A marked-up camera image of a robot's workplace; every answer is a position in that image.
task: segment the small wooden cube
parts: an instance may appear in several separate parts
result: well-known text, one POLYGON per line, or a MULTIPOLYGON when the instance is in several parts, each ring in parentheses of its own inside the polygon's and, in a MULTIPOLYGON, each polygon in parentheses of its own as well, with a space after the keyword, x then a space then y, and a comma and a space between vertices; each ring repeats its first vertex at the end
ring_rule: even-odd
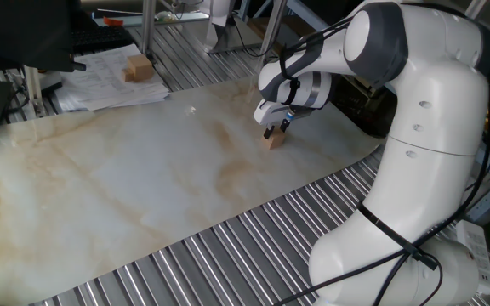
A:
POLYGON ((278 127, 273 130, 268 139, 262 137, 262 142, 268 150, 278 148, 285 141, 285 133, 278 127))
POLYGON ((128 56, 128 68, 134 72, 136 82, 148 80, 154 76, 152 63, 143 54, 128 56))
POLYGON ((125 82, 132 82, 134 80, 134 72, 129 68, 122 69, 122 79, 125 82))

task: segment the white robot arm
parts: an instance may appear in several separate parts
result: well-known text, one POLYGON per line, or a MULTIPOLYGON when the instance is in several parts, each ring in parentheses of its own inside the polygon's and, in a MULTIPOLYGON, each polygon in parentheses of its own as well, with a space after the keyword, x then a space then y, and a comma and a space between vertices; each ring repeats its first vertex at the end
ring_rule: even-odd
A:
MULTIPOLYGON (((268 132, 279 124, 284 130, 296 114, 322 108, 331 99, 332 73, 357 75, 374 87, 388 82, 398 106, 377 177, 363 202, 366 211, 359 209, 313 247, 313 285, 402 249, 366 212, 414 242, 459 208, 481 142, 490 71, 490 31, 440 8, 369 3, 346 29, 323 35, 331 36, 308 43, 284 67, 268 64, 260 72, 264 100, 254 113, 259 124, 268 132)), ((444 274, 427 304, 462 303, 475 294, 478 270, 465 246, 433 238, 421 248, 439 260, 444 274)), ((371 305, 396 260, 317 290, 318 304, 371 305)), ((408 260, 380 304, 419 305, 439 280, 437 269, 408 260)))

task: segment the electronic device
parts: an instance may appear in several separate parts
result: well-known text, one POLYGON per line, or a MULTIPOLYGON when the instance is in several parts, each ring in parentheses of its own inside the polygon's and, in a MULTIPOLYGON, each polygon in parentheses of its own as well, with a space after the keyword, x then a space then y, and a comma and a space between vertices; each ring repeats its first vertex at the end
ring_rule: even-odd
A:
POLYGON ((93 30, 74 31, 71 35, 74 52, 119 48, 134 43, 132 36, 121 25, 103 25, 93 30))
POLYGON ((477 291, 490 294, 490 260, 485 233, 481 226, 461 220, 455 226, 457 241, 464 244, 474 254, 477 268, 480 270, 480 284, 477 291))
POLYGON ((65 0, 0 0, 0 70, 73 71, 65 0))
POLYGON ((98 24, 82 9, 81 0, 66 0, 66 3, 71 31, 89 31, 98 28, 98 24))
MULTIPOLYGON (((490 110, 490 31, 442 6, 367 0, 264 66, 254 119, 267 127, 265 138, 321 109, 333 94, 332 74, 392 86, 396 114, 370 193, 311 251, 314 286, 276 305, 312 291, 315 305, 327 306, 470 300, 477 258, 435 234, 465 212, 486 174, 489 154, 461 205, 490 110)), ((483 139, 489 147, 490 124, 483 139)))
POLYGON ((47 94, 53 93, 54 90, 62 87, 61 74, 58 71, 39 72, 39 86, 41 95, 46 97, 47 94))

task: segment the black clamp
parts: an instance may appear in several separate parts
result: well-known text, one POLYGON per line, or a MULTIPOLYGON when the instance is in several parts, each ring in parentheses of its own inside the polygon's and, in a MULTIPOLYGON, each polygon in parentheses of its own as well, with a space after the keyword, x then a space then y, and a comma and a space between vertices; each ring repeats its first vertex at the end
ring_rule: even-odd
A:
POLYGON ((404 237, 400 236, 396 233, 389 225, 383 223, 383 221, 379 220, 372 212, 370 212, 363 204, 362 201, 358 203, 357 208, 359 212, 362 213, 366 219, 370 220, 370 222, 377 226, 382 232, 388 235, 394 242, 398 243, 400 247, 402 247, 406 252, 408 252, 411 257, 417 261, 420 261, 425 266, 429 267, 431 270, 435 270, 438 264, 430 257, 425 256, 424 252, 421 249, 415 247, 411 242, 407 241, 404 237))
POLYGON ((281 58, 279 60, 279 66, 281 66, 281 75, 287 80, 290 80, 290 93, 288 94, 288 98, 285 102, 283 102, 283 105, 289 105, 293 103, 294 98, 296 97, 296 91, 300 87, 300 82, 298 81, 297 77, 292 77, 287 73, 287 67, 285 66, 285 60, 286 60, 286 53, 287 53, 287 47, 283 47, 281 51, 281 58))
POLYGON ((285 133, 285 132, 287 132, 287 128, 289 125, 290 125, 290 121, 287 119, 283 119, 281 126, 279 128, 282 130, 283 133, 285 133))
POLYGON ((267 128, 265 131, 264 131, 264 138, 265 139, 268 139, 271 134, 273 133, 273 130, 275 129, 276 127, 274 126, 271 126, 270 128, 267 128))

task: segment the metal pole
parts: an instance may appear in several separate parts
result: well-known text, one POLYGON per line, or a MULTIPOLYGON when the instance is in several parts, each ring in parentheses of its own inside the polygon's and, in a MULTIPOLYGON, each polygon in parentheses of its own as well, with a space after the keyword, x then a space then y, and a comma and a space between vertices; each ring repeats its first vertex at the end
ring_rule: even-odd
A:
POLYGON ((270 6, 270 4, 273 2, 273 0, 265 0, 265 2, 262 4, 262 6, 259 8, 259 10, 254 13, 253 18, 259 18, 262 13, 270 6))
POLYGON ((466 17, 471 18, 473 20, 477 20, 481 12, 485 9, 490 0, 472 0, 466 12, 464 14, 466 17))
POLYGON ((39 83, 39 72, 37 71, 37 68, 31 68, 26 65, 24 65, 24 72, 26 73, 27 93, 30 99, 30 103, 31 105, 33 105, 35 116, 37 118, 42 118, 47 115, 47 111, 44 109, 43 106, 41 84, 39 83))
POLYGON ((307 22, 315 31, 328 28, 329 24, 324 22, 319 16, 313 13, 310 8, 305 6, 300 0, 288 0, 288 8, 292 9, 301 19, 307 22))
POLYGON ((251 0, 242 0, 242 5, 239 7, 239 19, 246 22, 248 6, 251 4, 251 0))
POLYGON ((271 10, 270 21, 268 22, 268 27, 265 29, 264 41, 262 42, 262 47, 260 48, 259 62, 256 66, 256 71, 260 72, 262 66, 264 65, 264 58, 268 48, 273 47, 275 41, 277 40, 277 34, 279 33, 279 28, 281 27, 281 20, 285 8, 287 7, 287 0, 274 0, 273 9, 271 10))
POLYGON ((152 54, 155 8, 156 0, 143 0, 143 43, 141 43, 141 53, 144 55, 152 54))

